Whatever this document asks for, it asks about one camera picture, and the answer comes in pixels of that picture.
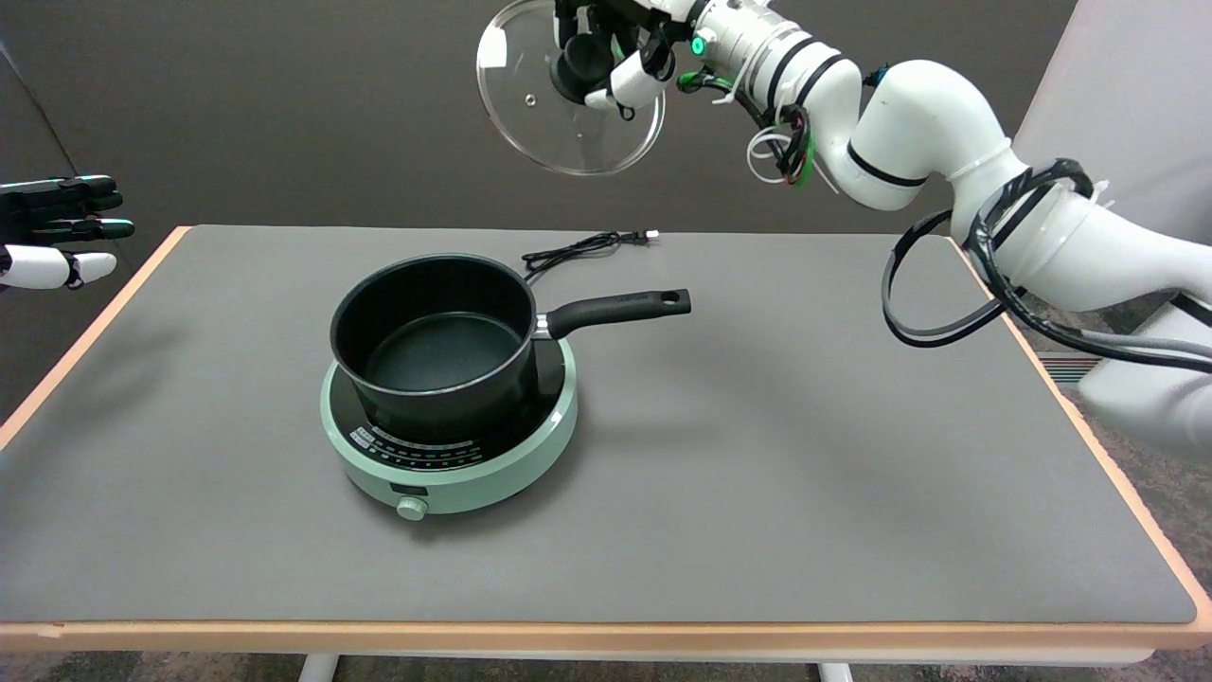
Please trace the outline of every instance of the power cord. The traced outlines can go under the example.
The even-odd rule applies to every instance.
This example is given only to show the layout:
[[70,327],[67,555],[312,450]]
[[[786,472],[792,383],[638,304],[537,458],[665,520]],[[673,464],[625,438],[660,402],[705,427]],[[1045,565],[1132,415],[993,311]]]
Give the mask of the power cord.
[[[884,305],[884,320],[892,333],[910,346],[936,349],[956,343],[956,340],[989,323],[989,321],[1002,311],[1008,310],[1027,326],[1042,333],[1045,337],[1084,354],[1113,361],[1212,374],[1212,349],[1206,346],[1184,343],[1184,340],[1178,339],[1145,339],[1130,334],[1103,333],[1079,328],[1046,319],[1027,306],[1027,303],[1022,298],[1027,293],[1027,290],[1012,285],[1006,275],[997,269],[994,263],[994,252],[1001,242],[999,235],[1017,228],[1027,217],[1027,213],[1030,212],[1030,207],[1034,206],[1031,199],[1039,196],[1039,193],[1047,191],[1048,188],[1058,182],[1070,182],[1074,191],[1087,199],[1094,194],[1094,183],[1077,161],[1057,159],[1050,166],[1028,168],[1018,177],[1011,179],[1002,185],[1000,194],[991,196],[977,211],[977,214],[972,219],[972,228],[962,247],[981,269],[982,277],[989,286],[994,299],[944,326],[913,328],[902,323],[891,309],[892,280],[909,248],[922,236],[947,222],[951,217],[951,211],[933,213],[911,227],[893,246],[887,265],[884,269],[881,302]],[[1005,214],[1022,199],[1028,200],[994,233],[994,228],[1001,223]],[[1145,353],[1145,349],[1162,353]]]
[[573,258],[610,256],[623,243],[642,246],[651,243],[661,236],[656,229],[645,231],[600,231],[593,236],[582,239],[576,243],[570,243],[550,251],[534,251],[522,253],[522,262],[526,263],[526,281],[532,281],[544,271],[560,263],[566,263]]

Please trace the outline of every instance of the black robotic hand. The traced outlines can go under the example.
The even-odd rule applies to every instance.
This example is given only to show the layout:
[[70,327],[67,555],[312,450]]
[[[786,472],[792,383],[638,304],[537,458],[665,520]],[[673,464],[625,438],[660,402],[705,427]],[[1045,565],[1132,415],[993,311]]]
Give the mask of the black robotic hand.
[[79,288],[114,271],[112,253],[57,245],[130,236],[131,220],[101,217],[121,204],[118,183],[105,174],[0,184],[0,285]]

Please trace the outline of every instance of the carpet floor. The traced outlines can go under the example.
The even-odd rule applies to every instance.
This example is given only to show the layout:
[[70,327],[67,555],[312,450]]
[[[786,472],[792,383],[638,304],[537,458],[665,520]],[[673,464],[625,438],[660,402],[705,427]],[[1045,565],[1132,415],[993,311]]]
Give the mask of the carpet floor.
[[[1153,298],[1074,319],[1088,327],[1134,328]],[[1059,350],[1028,334],[1036,351]],[[1080,400],[1065,391],[1079,408]],[[1108,453],[1136,486],[1162,531],[1205,589],[1212,590],[1212,463],[1150,452],[1090,419]],[[0,682],[278,682],[295,680],[301,655],[78,652],[0,655]],[[1207,682],[1212,647],[1159,652],[1121,669],[856,665],[856,682]],[[810,665],[553,663],[342,657],[337,682],[804,682]]]

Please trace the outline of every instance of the table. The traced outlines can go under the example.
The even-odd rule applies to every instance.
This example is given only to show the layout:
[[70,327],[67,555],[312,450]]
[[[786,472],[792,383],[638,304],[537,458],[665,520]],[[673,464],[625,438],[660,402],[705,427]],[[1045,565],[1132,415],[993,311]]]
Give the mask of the table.
[[[402,257],[567,231],[181,228],[0,429],[0,648],[1115,664],[1212,602],[1024,339],[882,326],[884,235],[664,234],[541,306],[688,287],[572,336],[538,483],[410,526],[319,425],[327,322]],[[907,320],[987,299],[932,237]]]

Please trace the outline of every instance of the pot handle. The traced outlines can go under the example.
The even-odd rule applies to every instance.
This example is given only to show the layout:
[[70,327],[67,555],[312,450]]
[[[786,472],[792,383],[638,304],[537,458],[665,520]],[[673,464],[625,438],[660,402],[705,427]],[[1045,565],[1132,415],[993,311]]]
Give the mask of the pot handle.
[[690,291],[639,291],[565,303],[538,315],[537,338],[564,338],[582,326],[684,315],[690,311]]

